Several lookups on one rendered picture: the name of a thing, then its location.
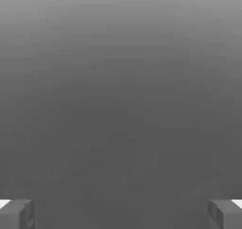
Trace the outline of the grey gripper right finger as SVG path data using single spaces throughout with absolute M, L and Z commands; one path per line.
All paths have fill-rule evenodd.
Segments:
M 208 200 L 210 229 L 242 229 L 242 199 Z

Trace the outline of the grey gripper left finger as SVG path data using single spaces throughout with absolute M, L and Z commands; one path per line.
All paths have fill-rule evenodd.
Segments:
M 35 229 L 35 202 L 0 199 L 0 229 Z

